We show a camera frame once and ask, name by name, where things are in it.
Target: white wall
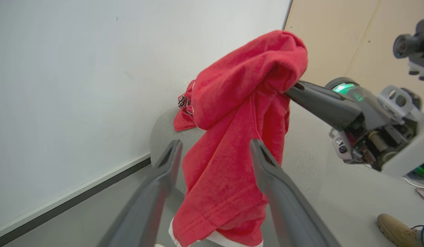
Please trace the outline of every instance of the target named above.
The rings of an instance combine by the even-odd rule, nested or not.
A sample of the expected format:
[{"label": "white wall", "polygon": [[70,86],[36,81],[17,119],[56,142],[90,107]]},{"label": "white wall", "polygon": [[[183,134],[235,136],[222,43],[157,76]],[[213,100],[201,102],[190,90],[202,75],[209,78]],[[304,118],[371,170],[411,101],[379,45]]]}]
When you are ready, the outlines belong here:
[{"label": "white wall", "polygon": [[148,152],[198,72],[290,0],[0,0],[0,226]]}]

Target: tan boot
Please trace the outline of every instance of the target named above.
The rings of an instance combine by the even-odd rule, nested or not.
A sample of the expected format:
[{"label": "tan boot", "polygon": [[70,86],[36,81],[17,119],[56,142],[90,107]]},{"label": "tan boot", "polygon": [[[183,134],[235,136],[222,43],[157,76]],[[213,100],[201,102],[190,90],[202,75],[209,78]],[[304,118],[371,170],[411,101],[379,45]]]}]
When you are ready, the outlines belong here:
[{"label": "tan boot", "polygon": [[394,245],[398,247],[422,247],[421,241],[416,237],[416,229],[409,228],[388,214],[380,214],[376,221],[381,233]]}]

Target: red velvet fabric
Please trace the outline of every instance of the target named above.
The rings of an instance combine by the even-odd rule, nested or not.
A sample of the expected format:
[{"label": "red velvet fabric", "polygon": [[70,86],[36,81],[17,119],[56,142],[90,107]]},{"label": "red velvet fabric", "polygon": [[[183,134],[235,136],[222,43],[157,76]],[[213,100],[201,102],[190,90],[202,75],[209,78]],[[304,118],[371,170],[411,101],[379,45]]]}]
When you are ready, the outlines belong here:
[{"label": "red velvet fabric", "polygon": [[182,163],[187,193],[172,224],[182,246],[215,230],[244,245],[262,242],[259,227],[268,201],[256,185],[249,142],[261,139],[282,161],[290,103],[282,93],[297,82],[307,62],[300,39],[273,31],[224,56],[190,83],[174,127],[207,132]]}]

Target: white cable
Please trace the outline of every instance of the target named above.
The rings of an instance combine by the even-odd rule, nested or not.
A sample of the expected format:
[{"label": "white cable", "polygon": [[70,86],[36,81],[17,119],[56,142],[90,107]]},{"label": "white cable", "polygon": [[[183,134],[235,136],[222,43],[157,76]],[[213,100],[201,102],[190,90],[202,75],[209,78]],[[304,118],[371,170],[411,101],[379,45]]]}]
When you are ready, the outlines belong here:
[{"label": "white cable", "polygon": [[417,186],[417,185],[413,184],[412,182],[410,182],[410,180],[408,180],[408,179],[406,179],[406,178],[404,178],[404,179],[405,179],[405,181],[406,181],[407,183],[409,183],[409,184],[411,184],[411,185],[415,186],[416,188],[424,189],[424,187],[422,187],[422,186]]}]

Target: black baseboard strip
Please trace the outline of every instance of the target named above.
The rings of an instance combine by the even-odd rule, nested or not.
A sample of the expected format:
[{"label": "black baseboard strip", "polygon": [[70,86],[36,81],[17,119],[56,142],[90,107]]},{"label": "black baseboard strip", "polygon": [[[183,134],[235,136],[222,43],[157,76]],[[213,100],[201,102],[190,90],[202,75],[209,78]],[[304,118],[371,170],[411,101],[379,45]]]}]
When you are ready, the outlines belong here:
[{"label": "black baseboard strip", "polygon": [[3,235],[0,237],[0,246],[3,246],[5,244],[8,244],[9,242],[13,241],[14,239],[26,234],[27,232],[37,228],[39,225],[44,224],[45,222],[49,221],[53,217],[61,214],[62,212],[72,208],[75,205],[78,205],[79,203],[85,201],[86,199],[90,198],[91,196],[97,194],[98,192],[101,192],[105,188],[108,188],[112,184],[115,184],[122,179],[128,177],[129,175],[133,174],[134,172],[137,172],[138,170],[146,167],[147,165],[151,164],[151,158],[147,158],[144,161],[139,162],[138,164],[128,168],[127,170],[119,173],[118,175],[109,178],[108,180],[105,180],[104,182],[98,184],[97,186],[94,186],[93,188],[83,192],[82,194],[77,195],[76,197],[68,200],[67,202],[57,206],[56,208],[38,216],[37,218],[31,220],[30,222],[17,227],[13,231],[10,231],[9,233]]}]

